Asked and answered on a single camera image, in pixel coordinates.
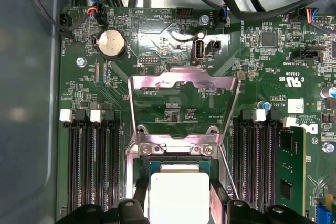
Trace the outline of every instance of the white slot latch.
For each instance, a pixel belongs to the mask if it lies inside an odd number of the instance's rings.
[[[90,121],[92,123],[101,123],[102,115],[100,110],[91,110]]]
[[[254,122],[263,122],[266,121],[266,110],[256,109],[253,111],[252,120]]]
[[[72,121],[72,110],[71,109],[61,109],[59,113],[59,120],[61,122],[71,122]]]

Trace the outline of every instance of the screw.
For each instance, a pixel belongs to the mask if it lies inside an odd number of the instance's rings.
[[[141,147],[141,152],[143,155],[150,155],[152,153],[152,147],[149,144],[144,144]]]
[[[202,15],[202,16],[200,17],[200,21],[199,21],[199,23],[200,23],[201,25],[204,25],[204,26],[208,25],[208,24],[210,23],[210,18],[209,18],[209,16],[208,16],[208,15]]]
[[[211,145],[207,144],[203,147],[203,151],[204,151],[205,155],[210,156],[214,153],[214,148]]]
[[[278,214],[282,214],[283,210],[280,207],[273,207],[273,211],[277,212]]]
[[[326,153],[331,153],[335,150],[335,146],[331,143],[324,143],[322,150]]]
[[[83,57],[79,57],[76,60],[76,64],[77,64],[78,67],[83,68],[86,65],[86,59],[83,58]]]
[[[237,200],[235,202],[233,202],[233,204],[237,207],[242,207],[244,205],[244,203],[242,203],[241,201]]]

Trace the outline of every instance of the memory chip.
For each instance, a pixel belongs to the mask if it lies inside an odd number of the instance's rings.
[[[261,34],[261,45],[263,47],[275,47],[277,45],[277,34],[265,31]]]
[[[101,103],[100,104],[101,110],[110,110],[111,109],[111,103]]]
[[[284,196],[286,199],[291,200],[292,198],[292,185],[285,181],[284,179],[280,182],[280,192],[281,195]]]
[[[292,134],[286,131],[281,131],[281,147],[285,151],[292,151]]]
[[[89,107],[89,102],[80,102],[80,107],[81,108],[88,108]]]

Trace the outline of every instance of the ram slot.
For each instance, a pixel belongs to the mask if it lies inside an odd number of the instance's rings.
[[[105,176],[105,136],[102,128],[96,127],[96,204],[104,207],[104,176]]]
[[[272,123],[269,124],[268,127],[268,137],[270,139],[270,183],[269,183],[269,205],[275,205],[276,200],[275,200],[275,195],[276,195],[276,181],[277,181],[277,174],[276,174],[276,169],[277,167],[276,164],[276,155],[277,155],[277,150],[278,150],[278,144],[280,142],[280,134],[279,134],[279,125],[278,123]]]
[[[251,203],[258,209],[259,199],[259,128],[251,126]]]
[[[91,127],[86,125],[83,128],[82,148],[81,148],[81,191],[82,204],[91,203]]]
[[[265,184],[268,183],[268,175],[265,174],[265,163],[267,164],[268,160],[268,148],[266,145],[265,130],[261,123],[257,123],[256,127],[259,131],[258,138],[258,149],[259,149],[259,165],[258,165],[258,185],[259,185],[259,194],[258,194],[258,209],[261,212],[265,210],[264,194],[265,194]]]
[[[91,134],[91,203],[98,204],[98,139],[100,130],[98,127],[92,127]]]
[[[234,120],[233,143],[232,143],[232,174],[234,183],[237,186],[238,195],[243,198],[244,193],[244,141],[246,138],[246,127],[244,123]]]
[[[120,145],[119,145],[119,128],[117,125],[112,130],[112,142],[111,142],[111,154],[112,154],[112,188],[113,197],[112,202],[116,202],[119,199],[119,160],[120,160]]]
[[[73,125],[69,130],[68,150],[68,206],[69,212],[80,206],[80,138],[81,129]]]
[[[253,159],[253,128],[248,127],[246,129],[246,159],[245,159],[245,170],[246,170],[246,178],[247,178],[247,185],[246,185],[246,201],[251,202],[252,197],[252,174],[253,174],[253,167],[252,167],[252,159]]]
[[[73,180],[75,177],[75,169],[76,166],[74,165],[74,153],[73,153],[73,146],[75,143],[74,135],[76,135],[76,127],[69,126],[69,137],[68,137],[68,214],[73,211],[73,202],[74,198],[74,185]]]

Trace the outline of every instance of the white label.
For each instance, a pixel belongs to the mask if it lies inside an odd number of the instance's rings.
[[[303,114],[305,107],[304,99],[288,99],[287,113],[289,114]]]
[[[289,88],[301,88],[304,77],[279,77],[279,81],[286,81]]]

